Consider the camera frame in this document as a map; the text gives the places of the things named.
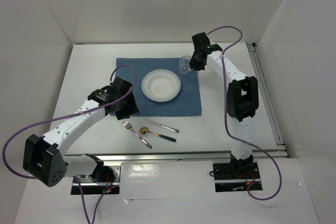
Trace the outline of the aluminium rail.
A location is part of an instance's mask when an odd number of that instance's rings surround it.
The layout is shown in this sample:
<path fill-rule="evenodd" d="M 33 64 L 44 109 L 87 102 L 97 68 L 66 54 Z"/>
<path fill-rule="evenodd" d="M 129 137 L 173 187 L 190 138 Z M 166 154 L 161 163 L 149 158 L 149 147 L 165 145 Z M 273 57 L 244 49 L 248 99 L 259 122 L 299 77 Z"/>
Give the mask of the aluminium rail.
<path fill-rule="evenodd" d="M 228 161 L 230 152 L 186 152 L 152 154 L 96 154 L 106 162 L 191 162 L 191 161 Z"/>
<path fill-rule="evenodd" d="M 257 55 L 257 44 L 256 43 L 247 43 L 247 50 L 251 59 L 251 63 L 255 72 L 255 75 L 258 79 L 259 88 L 261 91 L 262 100 L 265 105 L 267 116 L 270 122 L 272 133 L 275 138 L 276 150 L 277 152 L 284 154 L 275 154 L 276 157 L 289 157 L 286 145 L 283 141 L 283 137 L 279 128 L 279 124 L 275 115 L 274 108 L 272 106 L 271 98 L 268 92 L 265 76 L 263 74 L 260 61 Z"/>

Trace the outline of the aluminium front rail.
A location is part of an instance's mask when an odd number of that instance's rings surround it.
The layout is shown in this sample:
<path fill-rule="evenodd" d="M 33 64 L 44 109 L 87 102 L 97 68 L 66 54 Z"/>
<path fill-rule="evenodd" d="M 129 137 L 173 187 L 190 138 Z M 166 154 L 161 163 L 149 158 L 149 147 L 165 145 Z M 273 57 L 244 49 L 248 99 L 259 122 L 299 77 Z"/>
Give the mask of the aluminium front rail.
<path fill-rule="evenodd" d="M 228 161 L 230 152 L 186 152 L 152 154 L 96 154 L 106 162 L 191 162 L 191 161 Z"/>

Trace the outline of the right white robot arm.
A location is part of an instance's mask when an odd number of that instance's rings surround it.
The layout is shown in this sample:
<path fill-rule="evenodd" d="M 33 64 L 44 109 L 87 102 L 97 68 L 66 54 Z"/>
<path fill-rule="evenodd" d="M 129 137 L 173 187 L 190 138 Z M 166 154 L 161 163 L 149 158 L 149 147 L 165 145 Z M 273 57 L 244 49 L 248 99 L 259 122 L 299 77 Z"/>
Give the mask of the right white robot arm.
<path fill-rule="evenodd" d="M 249 145 L 252 141 L 252 122 L 259 108 L 258 81 L 254 76 L 241 72 L 227 57 L 221 56 L 220 47 L 205 46 L 194 49 L 190 61 L 192 70 L 204 70 L 210 66 L 226 84 L 225 125 L 231 127 L 230 136 L 234 145 L 230 153 L 228 173 L 242 177 L 253 165 L 253 152 Z"/>

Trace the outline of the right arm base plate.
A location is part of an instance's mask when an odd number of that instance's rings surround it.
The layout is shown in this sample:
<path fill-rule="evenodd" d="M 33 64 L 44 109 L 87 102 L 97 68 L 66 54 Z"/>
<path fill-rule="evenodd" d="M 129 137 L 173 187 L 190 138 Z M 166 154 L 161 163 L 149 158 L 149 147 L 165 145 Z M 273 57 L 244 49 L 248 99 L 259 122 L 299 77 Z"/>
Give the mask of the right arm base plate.
<path fill-rule="evenodd" d="M 263 190 L 259 167 L 253 162 L 250 168 L 235 172 L 230 163 L 214 163 L 209 175 L 214 179 L 217 193 Z"/>

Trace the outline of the clear drinking glass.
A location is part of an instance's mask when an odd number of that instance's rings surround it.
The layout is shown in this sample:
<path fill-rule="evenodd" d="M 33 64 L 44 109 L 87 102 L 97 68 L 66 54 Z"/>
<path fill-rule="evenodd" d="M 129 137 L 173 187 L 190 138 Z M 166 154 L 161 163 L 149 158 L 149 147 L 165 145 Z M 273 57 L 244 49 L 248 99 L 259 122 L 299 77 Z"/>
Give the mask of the clear drinking glass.
<path fill-rule="evenodd" d="M 191 56 L 183 56 L 179 59 L 178 68 L 181 74 L 187 75 L 193 71 L 193 68 L 190 67 L 191 59 Z"/>

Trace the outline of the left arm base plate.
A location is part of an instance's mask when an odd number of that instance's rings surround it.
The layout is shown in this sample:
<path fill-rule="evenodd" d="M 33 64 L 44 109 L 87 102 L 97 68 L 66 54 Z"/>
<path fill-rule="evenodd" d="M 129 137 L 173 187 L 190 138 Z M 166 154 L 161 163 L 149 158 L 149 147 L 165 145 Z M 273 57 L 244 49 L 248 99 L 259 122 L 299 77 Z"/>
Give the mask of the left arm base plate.
<path fill-rule="evenodd" d="M 77 180 L 84 195 L 117 195 L 120 193 L 121 163 L 109 162 L 95 177 L 79 175 Z"/>

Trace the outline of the aluminium right side rail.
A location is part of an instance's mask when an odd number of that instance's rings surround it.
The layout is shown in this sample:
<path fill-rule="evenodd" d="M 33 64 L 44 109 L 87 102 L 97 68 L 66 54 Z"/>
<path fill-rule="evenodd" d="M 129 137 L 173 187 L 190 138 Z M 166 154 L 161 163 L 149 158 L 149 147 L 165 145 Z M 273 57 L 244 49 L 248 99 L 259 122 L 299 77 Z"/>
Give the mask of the aluminium right side rail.
<path fill-rule="evenodd" d="M 265 105 L 267 116 L 270 122 L 272 133 L 275 138 L 276 150 L 277 152 L 284 154 L 275 154 L 276 157 L 289 157 L 286 145 L 283 141 L 283 137 L 279 128 L 279 124 L 275 115 L 274 108 L 272 106 L 271 98 L 268 92 L 265 76 L 263 74 L 260 61 L 257 55 L 257 44 L 256 43 L 247 43 L 247 50 L 251 59 L 251 63 L 255 72 L 255 75 L 258 79 L 259 88 L 261 91 L 262 100 Z"/>

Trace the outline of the blue cloth napkin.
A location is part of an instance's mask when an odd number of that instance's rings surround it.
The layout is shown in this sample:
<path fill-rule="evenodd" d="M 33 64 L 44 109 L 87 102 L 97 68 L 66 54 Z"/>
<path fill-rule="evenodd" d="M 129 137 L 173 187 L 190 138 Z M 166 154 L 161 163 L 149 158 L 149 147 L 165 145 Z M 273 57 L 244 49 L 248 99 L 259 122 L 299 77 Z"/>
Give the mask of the blue cloth napkin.
<path fill-rule="evenodd" d="M 179 71 L 179 58 L 117 58 L 116 66 L 131 66 L 137 75 L 133 95 L 141 116 L 199 116 L 202 114 L 198 72 L 184 75 Z M 178 95 L 170 101 L 155 102 L 147 98 L 141 89 L 146 74 L 153 70 L 166 69 L 175 73 L 181 88 Z"/>

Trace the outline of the silver fork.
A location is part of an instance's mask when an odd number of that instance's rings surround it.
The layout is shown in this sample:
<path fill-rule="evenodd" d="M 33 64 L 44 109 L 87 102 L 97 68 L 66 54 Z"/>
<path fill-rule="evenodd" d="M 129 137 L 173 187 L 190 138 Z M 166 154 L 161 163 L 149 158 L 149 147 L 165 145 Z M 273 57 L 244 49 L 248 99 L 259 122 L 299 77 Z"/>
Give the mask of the silver fork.
<path fill-rule="evenodd" d="M 134 130 L 133 126 L 128 121 L 123 121 L 122 124 L 128 131 L 132 132 L 137 138 L 139 138 L 146 147 L 152 149 L 152 145 L 148 143 L 143 137 L 141 137 L 140 134 Z"/>

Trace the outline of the silver table knife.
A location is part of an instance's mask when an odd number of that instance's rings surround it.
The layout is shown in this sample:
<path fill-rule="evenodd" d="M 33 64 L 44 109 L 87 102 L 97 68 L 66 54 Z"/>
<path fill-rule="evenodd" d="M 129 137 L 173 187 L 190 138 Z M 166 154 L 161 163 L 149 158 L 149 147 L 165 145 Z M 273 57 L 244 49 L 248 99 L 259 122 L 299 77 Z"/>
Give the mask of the silver table knife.
<path fill-rule="evenodd" d="M 152 125 L 155 125 L 155 126 L 158 126 L 158 127 L 161 127 L 161 128 L 164 128 L 164 129 L 167 129 L 167 130 L 169 130 L 169 131 L 172 131 L 172 132 L 174 132 L 174 133 L 179 133 L 180 131 L 178 130 L 178 129 L 176 129 L 176 128 L 173 128 L 173 127 L 169 127 L 169 126 L 166 126 L 166 125 L 163 125 L 163 124 L 161 124 L 161 123 L 159 123 L 159 122 L 156 122 L 156 121 L 154 121 L 154 120 L 150 120 L 150 119 L 144 119 L 147 123 L 149 123 L 149 124 L 152 124 Z"/>

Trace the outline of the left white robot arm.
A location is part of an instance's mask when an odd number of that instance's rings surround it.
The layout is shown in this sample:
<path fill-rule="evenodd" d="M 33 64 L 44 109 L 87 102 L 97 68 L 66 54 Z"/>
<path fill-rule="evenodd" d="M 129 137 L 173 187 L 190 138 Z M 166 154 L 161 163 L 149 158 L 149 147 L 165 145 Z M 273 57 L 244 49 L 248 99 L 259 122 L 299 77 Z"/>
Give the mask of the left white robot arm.
<path fill-rule="evenodd" d="M 85 175 L 91 181 L 103 177 L 104 162 L 93 154 L 64 155 L 71 145 L 94 124 L 114 113 L 117 119 L 138 113 L 133 85 L 112 84 L 92 92 L 80 109 L 42 136 L 31 135 L 25 142 L 23 169 L 52 187 L 64 177 Z"/>

